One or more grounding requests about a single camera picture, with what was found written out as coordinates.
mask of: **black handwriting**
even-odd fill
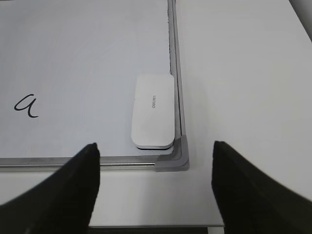
[[[37,100],[36,98],[34,98],[34,99],[32,100],[32,102],[30,102],[27,106],[25,106],[25,107],[23,107],[23,108],[18,108],[18,105],[19,105],[22,101],[24,101],[26,98],[28,98],[28,97],[30,97],[30,96],[34,96],[34,94],[27,95],[27,96],[24,97],[22,100],[20,100],[20,101],[14,106],[14,110],[16,110],[16,111],[22,111],[22,110],[25,110],[26,108],[28,108],[28,116],[29,116],[30,118],[37,118],[38,116],[33,116],[33,115],[31,115],[31,113],[30,113],[30,109],[31,109],[32,105],[33,105],[33,104],[35,103],[35,101]]]

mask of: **whiteboard eraser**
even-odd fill
[[[175,139],[175,79],[141,75],[136,81],[132,141],[139,149],[168,149]]]

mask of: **whiteboard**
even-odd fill
[[[0,157],[142,151],[131,140],[136,78],[170,72],[167,0],[0,1]],[[16,110],[15,105],[27,97]]]

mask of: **white table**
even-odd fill
[[[91,225],[222,225],[211,189],[223,140],[312,199],[312,44],[288,1],[178,0],[186,172],[102,172]],[[0,203],[50,173],[1,173]]]

